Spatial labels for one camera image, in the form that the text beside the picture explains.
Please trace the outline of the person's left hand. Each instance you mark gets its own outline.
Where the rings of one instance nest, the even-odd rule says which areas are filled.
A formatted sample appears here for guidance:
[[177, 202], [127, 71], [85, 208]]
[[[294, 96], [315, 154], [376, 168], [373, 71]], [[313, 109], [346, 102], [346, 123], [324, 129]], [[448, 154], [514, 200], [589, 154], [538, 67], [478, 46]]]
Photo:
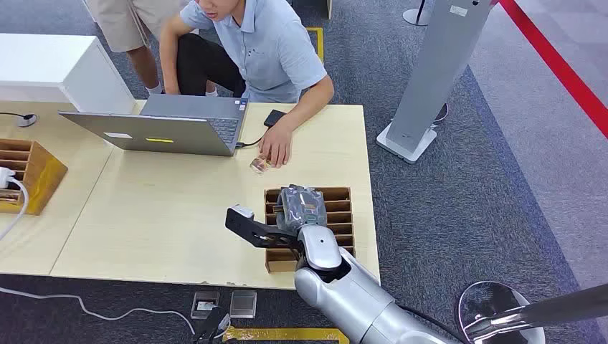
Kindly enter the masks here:
[[280, 168], [290, 160], [294, 128], [289, 120], [281, 119], [263, 135], [259, 143], [260, 155], [271, 166]]

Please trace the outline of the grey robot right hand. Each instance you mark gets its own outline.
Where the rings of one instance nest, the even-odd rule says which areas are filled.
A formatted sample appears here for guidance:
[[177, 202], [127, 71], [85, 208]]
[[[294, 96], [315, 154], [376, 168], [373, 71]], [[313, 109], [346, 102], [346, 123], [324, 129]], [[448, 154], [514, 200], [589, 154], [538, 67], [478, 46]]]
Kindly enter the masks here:
[[279, 229], [297, 234], [299, 228], [328, 225], [323, 193], [315, 188], [290, 184], [281, 188], [277, 199], [276, 222]]

